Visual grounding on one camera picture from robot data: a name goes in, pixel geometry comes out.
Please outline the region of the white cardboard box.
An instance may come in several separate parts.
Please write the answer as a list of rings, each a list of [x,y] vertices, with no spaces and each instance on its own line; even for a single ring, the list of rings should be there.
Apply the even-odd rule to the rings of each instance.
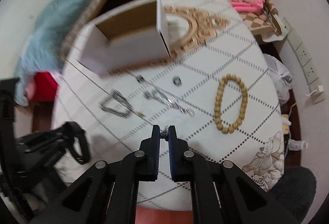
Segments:
[[[79,63],[103,76],[171,55],[165,10],[160,0],[148,0],[91,24]]]

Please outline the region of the small silver charm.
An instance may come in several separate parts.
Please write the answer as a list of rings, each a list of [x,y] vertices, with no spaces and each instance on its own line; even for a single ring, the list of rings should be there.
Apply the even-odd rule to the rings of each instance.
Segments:
[[[169,126],[165,126],[164,129],[160,130],[160,139],[168,141],[168,128]]]

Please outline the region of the white patterned tablecloth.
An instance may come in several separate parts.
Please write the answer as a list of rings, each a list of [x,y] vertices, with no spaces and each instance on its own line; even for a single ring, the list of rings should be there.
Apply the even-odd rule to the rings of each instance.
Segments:
[[[139,149],[154,125],[174,125],[179,138],[207,160],[232,161],[264,190],[284,173],[282,119],[276,88],[255,38],[227,0],[161,0],[164,6],[198,9],[229,24],[214,38],[168,65],[107,77],[79,63],[90,24],[67,57],[52,113],[52,128],[67,121],[85,131],[92,161],[121,160]],[[248,90],[245,118],[234,133],[214,123],[221,78],[241,78]]]

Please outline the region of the red cloth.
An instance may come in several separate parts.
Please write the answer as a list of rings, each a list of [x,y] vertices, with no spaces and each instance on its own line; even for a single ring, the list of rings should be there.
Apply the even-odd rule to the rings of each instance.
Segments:
[[[28,83],[25,95],[29,103],[54,102],[58,83],[51,73],[38,72]]]

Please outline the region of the yellow box on floor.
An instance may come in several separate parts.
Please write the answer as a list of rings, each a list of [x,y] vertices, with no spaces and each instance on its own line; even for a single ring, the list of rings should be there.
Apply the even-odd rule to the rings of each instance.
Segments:
[[[289,134],[290,133],[290,126],[292,125],[292,122],[289,120],[289,115],[282,114],[282,131],[283,134]]]

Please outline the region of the light blue blanket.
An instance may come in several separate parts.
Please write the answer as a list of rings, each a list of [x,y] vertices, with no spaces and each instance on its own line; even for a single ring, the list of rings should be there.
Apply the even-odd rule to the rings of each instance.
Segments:
[[[15,69],[15,77],[19,79],[15,90],[17,104],[28,105],[25,89],[36,73],[62,71],[63,40],[91,1],[53,0],[37,17]]]

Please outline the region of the white plastic bottle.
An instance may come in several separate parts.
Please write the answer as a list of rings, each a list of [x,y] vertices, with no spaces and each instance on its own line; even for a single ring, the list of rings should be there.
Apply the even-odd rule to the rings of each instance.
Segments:
[[[292,151],[300,151],[306,149],[308,147],[308,143],[306,141],[296,141],[290,139],[288,141],[288,149]]]

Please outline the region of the dark fuzzy stool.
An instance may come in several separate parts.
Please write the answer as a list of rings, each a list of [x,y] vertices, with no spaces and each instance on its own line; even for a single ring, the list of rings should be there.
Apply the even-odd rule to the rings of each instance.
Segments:
[[[287,167],[283,176],[268,194],[280,203],[297,221],[302,223],[315,198],[316,177],[302,166]]]

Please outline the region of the white plastic bag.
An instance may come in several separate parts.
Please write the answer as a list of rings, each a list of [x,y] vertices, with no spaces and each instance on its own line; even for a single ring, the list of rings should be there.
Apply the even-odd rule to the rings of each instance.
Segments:
[[[272,55],[263,54],[269,68],[269,73],[275,85],[280,105],[284,105],[290,98],[292,76],[287,67]]]

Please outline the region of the bed with beige mattress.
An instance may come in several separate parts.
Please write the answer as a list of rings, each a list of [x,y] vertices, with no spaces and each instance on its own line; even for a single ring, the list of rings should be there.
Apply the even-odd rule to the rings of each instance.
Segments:
[[[86,25],[86,23],[96,18],[106,1],[107,0],[92,0],[84,9],[78,20],[75,22],[75,24],[63,40],[60,50],[60,58],[62,61],[66,60],[69,51],[73,47],[73,43],[76,37],[78,36],[80,30],[84,27],[84,25]]]

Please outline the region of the checkered beige cushion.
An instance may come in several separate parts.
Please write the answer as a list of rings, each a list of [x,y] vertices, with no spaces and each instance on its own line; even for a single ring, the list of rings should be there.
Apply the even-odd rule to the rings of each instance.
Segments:
[[[264,8],[259,15],[247,12],[240,12],[239,15],[254,35],[262,35],[270,32],[274,33],[276,36],[282,34],[278,19],[278,10],[270,0],[265,1]]]

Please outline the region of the white charger plug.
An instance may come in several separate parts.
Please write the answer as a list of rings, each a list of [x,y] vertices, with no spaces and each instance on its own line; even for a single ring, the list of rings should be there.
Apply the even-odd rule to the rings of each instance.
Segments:
[[[324,87],[322,85],[317,85],[314,89],[310,90],[309,94],[306,94],[307,97],[314,95],[319,95],[324,92]]]

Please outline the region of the white wall power strip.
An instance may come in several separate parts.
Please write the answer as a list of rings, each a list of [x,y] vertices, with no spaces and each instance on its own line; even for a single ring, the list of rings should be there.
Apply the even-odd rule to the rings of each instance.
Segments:
[[[303,43],[301,37],[297,34],[296,30],[291,26],[291,24],[285,17],[283,17],[281,23],[282,23],[282,32],[285,30],[287,33],[285,36],[286,41],[291,47],[301,69],[303,70],[303,74],[310,93],[310,90],[314,89],[317,85],[323,86],[322,81],[319,78],[312,57],[306,45]],[[322,102],[324,99],[325,99],[324,92],[319,95],[307,97],[307,100],[310,100],[314,105]]]

